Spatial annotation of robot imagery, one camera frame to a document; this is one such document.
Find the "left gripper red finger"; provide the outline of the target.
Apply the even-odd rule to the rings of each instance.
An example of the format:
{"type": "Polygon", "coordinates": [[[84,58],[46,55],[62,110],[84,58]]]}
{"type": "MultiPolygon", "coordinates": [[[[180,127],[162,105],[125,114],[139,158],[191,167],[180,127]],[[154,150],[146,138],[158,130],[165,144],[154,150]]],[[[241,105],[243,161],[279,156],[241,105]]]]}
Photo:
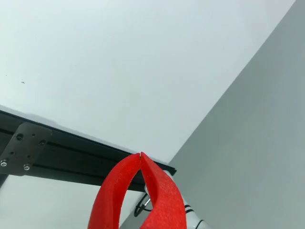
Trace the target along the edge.
{"type": "Polygon", "coordinates": [[[174,181],[145,153],[141,172],[152,202],[152,211],[142,229],[185,229],[186,213],[182,195],[174,181]]]}
{"type": "Polygon", "coordinates": [[[120,161],[107,175],[94,201],[89,229],[117,229],[127,189],[140,170],[140,154],[120,161]]]}

